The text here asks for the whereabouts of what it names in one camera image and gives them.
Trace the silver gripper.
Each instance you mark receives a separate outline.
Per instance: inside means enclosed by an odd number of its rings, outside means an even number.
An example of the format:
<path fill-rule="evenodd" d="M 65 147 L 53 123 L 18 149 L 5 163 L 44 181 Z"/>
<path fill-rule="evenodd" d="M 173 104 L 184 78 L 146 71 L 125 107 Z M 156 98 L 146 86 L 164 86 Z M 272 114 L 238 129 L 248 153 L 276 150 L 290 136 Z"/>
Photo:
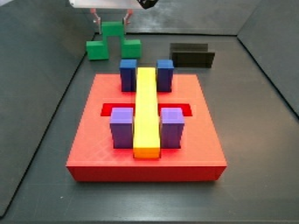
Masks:
<path fill-rule="evenodd" d="M 149 9 L 158 0 L 69 0 L 69 5 L 73 8 L 89 8 L 89 13 L 93 16 L 93 23 L 100 25 L 101 19 L 97 14 L 97 9 L 126 9 L 122 18 L 122 24 L 129 24 L 129 18 L 133 15 L 132 9 Z"/>

